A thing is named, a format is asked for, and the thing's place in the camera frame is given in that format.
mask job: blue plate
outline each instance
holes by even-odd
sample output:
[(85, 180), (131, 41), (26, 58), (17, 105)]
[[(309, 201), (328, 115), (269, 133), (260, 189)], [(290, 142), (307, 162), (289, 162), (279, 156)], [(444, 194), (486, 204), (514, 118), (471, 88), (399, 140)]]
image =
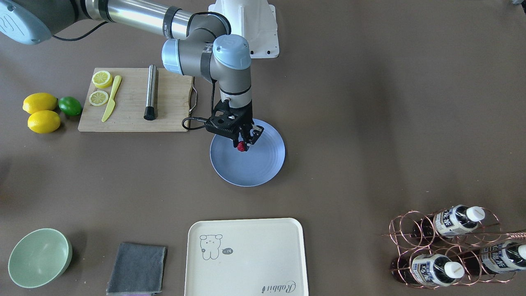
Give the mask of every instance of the blue plate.
[(254, 119), (265, 128), (256, 144), (240, 152), (232, 140), (215, 135), (210, 145), (210, 160), (225, 181), (243, 187), (258, 186), (272, 179), (283, 166), (285, 144), (272, 125)]

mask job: metal muddler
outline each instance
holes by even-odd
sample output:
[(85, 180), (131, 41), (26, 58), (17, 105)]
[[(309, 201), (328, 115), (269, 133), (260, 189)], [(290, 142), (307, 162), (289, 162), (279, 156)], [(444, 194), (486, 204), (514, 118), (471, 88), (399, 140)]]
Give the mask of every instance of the metal muddler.
[(146, 90), (146, 109), (144, 110), (144, 119), (155, 119), (155, 104), (157, 101), (157, 83), (159, 81), (159, 72), (156, 65), (150, 65), (148, 68), (148, 89)]

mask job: light blue joint cap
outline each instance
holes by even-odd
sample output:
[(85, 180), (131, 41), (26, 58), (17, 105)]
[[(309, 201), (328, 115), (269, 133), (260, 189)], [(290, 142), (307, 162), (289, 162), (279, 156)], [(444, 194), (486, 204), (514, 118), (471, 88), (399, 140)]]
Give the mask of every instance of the light blue joint cap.
[(179, 60), (179, 39), (168, 39), (163, 45), (161, 57), (166, 70), (183, 75)]
[(252, 62), (248, 41), (239, 35), (217, 37), (213, 50), (216, 60), (235, 70), (244, 70)]
[(51, 38), (51, 31), (38, 17), (10, 0), (0, 0), (0, 32), (29, 45)]

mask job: green bowl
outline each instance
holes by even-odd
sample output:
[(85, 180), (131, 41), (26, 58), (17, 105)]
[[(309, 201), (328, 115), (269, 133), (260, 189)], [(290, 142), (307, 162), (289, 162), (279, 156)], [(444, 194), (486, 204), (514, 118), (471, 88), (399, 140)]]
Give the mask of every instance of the green bowl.
[(20, 287), (40, 287), (59, 277), (68, 267), (71, 256), (71, 243), (58, 230), (35, 230), (21, 239), (11, 252), (9, 276)]

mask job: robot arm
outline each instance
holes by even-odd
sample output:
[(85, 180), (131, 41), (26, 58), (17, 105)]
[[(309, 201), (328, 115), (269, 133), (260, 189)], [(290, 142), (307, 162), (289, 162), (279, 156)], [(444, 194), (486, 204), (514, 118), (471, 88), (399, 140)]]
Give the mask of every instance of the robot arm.
[(206, 130), (232, 139), (241, 151), (257, 141), (263, 128), (252, 120), (248, 42), (230, 35), (224, 16), (190, 13), (149, 0), (0, 0), (0, 31), (24, 44), (50, 39), (81, 19), (122, 23), (165, 36), (162, 58), (167, 70), (219, 84), (221, 101), (205, 120)]

